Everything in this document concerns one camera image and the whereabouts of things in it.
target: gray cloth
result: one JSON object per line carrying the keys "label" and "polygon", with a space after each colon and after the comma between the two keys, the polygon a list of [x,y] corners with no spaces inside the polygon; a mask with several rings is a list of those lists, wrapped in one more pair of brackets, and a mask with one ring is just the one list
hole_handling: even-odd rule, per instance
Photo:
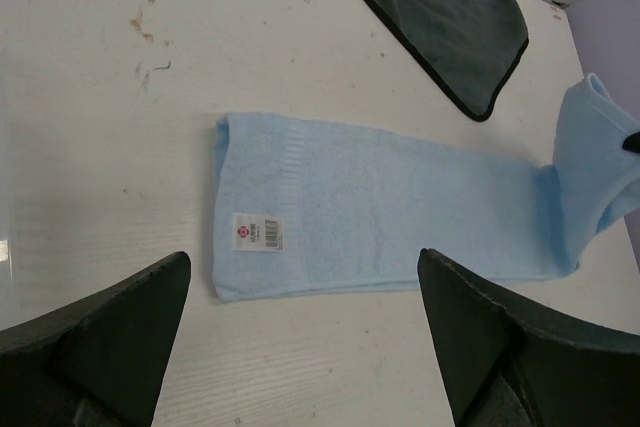
{"label": "gray cloth", "polygon": [[528,44],[516,0],[365,0],[456,106],[484,121]]}

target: blue towel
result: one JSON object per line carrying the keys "label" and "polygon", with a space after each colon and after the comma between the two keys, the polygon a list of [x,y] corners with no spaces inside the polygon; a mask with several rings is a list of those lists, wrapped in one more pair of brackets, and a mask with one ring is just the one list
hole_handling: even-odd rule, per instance
{"label": "blue towel", "polygon": [[[595,234],[640,204],[640,156],[622,149],[639,130],[593,74],[567,91],[545,167],[382,130],[229,114],[214,147],[217,293],[418,289],[423,247],[494,282],[566,276]],[[245,245],[268,251],[237,250]]]}

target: white table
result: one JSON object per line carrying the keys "label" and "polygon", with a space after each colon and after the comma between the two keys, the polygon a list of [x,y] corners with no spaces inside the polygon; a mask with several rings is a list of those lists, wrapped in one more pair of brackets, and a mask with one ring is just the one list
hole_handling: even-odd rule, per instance
{"label": "white table", "polygon": [[[582,72],[565,15],[518,1],[531,44],[477,124],[362,0],[0,0],[25,317],[186,250],[156,425],[452,425],[418,292],[216,300],[211,129],[225,112],[278,112],[548,163]],[[514,290],[640,333],[622,222],[576,274]]]}

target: label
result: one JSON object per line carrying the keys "label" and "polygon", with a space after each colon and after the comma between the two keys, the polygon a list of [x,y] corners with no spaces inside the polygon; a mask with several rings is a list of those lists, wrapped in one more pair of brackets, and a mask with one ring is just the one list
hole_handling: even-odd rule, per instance
{"label": "label", "polygon": [[281,252],[284,221],[256,214],[233,214],[233,250]]}

